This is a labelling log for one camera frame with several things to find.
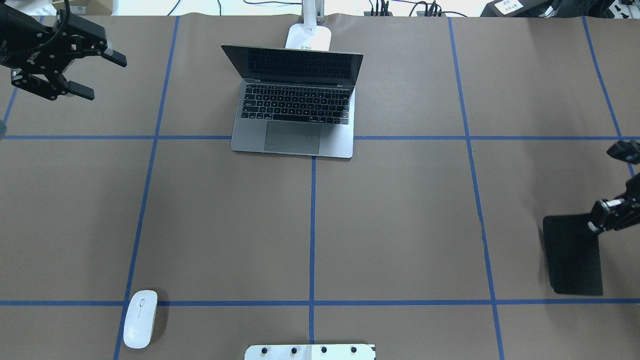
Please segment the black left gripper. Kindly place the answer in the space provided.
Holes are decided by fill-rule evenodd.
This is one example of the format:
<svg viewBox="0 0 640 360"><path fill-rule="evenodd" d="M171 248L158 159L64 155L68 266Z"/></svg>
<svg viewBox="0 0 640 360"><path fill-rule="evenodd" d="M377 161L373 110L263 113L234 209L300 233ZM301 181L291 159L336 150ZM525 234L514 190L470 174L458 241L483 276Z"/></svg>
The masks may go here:
<svg viewBox="0 0 640 360"><path fill-rule="evenodd" d="M94 89L64 77L76 60L101 57L128 66L126 55L108 47L105 28L74 14L69 5L57 10L52 26L2 5L0 35L1 65L20 69L11 71L11 84L50 101L60 96L95 99Z"/></svg>

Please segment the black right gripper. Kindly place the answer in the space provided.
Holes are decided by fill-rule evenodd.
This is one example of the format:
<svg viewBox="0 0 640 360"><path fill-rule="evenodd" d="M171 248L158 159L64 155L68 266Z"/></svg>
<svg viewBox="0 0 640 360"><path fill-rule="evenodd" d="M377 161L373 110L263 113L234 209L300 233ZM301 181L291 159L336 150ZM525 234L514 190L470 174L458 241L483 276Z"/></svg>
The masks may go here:
<svg viewBox="0 0 640 360"><path fill-rule="evenodd" d="M633 166L640 164L640 143L635 140L618 140L606 154ZM597 200L589 213L587 228L593 233L619 231L640 221L640 176L634 175L625 183L626 191L617 199Z"/></svg>

